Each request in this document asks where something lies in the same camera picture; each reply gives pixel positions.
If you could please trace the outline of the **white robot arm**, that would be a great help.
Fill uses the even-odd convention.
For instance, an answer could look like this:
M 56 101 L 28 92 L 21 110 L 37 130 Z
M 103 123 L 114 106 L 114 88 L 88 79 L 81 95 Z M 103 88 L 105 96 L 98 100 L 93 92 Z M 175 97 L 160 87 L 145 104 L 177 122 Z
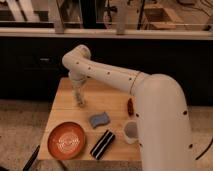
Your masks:
M 69 77 L 81 86 L 92 77 L 134 96 L 143 171 L 196 171 L 185 95 L 173 78 L 94 62 L 85 45 L 62 58 Z

